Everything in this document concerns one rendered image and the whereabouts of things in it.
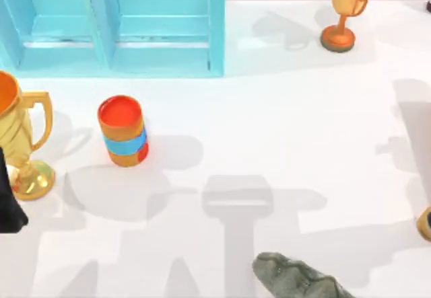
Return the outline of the light blue rack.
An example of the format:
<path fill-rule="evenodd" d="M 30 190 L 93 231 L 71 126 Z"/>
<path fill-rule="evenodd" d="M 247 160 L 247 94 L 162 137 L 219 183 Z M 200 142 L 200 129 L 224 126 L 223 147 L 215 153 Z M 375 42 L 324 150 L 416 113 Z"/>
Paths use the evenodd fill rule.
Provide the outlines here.
<path fill-rule="evenodd" d="M 17 77 L 220 77 L 225 0 L 0 0 Z"/>

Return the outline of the orange trophy cup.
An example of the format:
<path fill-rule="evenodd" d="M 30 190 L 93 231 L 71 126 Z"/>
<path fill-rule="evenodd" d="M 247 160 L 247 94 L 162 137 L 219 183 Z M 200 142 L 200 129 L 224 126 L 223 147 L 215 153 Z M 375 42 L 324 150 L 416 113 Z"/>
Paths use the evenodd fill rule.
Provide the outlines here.
<path fill-rule="evenodd" d="M 332 0 L 334 10 L 339 14 L 337 25 L 328 26 L 321 32 L 321 44 L 331 52 L 347 52 L 354 47 L 356 36 L 347 25 L 349 17 L 364 12 L 368 0 Z"/>

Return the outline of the orange and blue can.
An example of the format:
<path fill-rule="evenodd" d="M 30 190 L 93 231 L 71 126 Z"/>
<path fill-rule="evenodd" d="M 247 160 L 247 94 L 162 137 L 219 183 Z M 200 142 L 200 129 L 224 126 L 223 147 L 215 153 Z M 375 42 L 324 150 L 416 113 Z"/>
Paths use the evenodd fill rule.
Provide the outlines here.
<path fill-rule="evenodd" d="M 112 96 L 101 103 L 97 115 L 112 162 L 121 167 L 140 164 L 149 144 L 139 102 L 130 96 Z"/>

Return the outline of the large gold trophy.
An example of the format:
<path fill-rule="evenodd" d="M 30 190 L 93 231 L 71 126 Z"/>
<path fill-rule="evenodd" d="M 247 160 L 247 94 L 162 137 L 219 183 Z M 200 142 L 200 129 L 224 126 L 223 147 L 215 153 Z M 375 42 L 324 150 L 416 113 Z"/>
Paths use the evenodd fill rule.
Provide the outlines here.
<path fill-rule="evenodd" d="M 29 109 L 41 104 L 45 128 L 37 142 L 33 141 Z M 46 91 L 22 92 L 17 79 L 0 71 L 0 147 L 5 161 L 14 167 L 11 188 L 20 200 L 37 200 L 54 186 L 55 171 L 31 154 L 48 140 L 53 127 L 53 107 Z"/>

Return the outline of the gold and black object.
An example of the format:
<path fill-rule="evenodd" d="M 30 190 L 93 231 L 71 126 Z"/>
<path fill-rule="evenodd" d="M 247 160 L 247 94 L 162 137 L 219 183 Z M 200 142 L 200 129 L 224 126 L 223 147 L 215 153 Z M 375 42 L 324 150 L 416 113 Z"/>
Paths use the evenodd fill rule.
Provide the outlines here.
<path fill-rule="evenodd" d="M 427 241 L 431 241 L 431 206 L 420 215 L 416 226 L 421 236 Z"/>

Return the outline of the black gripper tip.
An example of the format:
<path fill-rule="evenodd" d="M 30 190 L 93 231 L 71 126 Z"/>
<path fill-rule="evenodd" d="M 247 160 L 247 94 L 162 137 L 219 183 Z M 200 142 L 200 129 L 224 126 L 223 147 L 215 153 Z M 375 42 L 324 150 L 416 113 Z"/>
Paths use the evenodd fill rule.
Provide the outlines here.
<path fill-rule="evenodd" d="M 0 234 L 18 233 L 28 224 L 28 216 L 16 200 L 0 147 Z"/>

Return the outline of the grey green rock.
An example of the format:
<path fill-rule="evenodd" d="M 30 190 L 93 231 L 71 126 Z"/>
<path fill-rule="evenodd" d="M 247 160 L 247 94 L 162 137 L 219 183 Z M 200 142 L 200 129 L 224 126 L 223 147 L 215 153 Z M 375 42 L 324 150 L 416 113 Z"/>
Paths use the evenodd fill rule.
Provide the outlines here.
<path fill-rule="evenodd" d="M 355 298 L 335 277 L 278 252 L 258 254 L 253 272 L 274 298 Z"/>

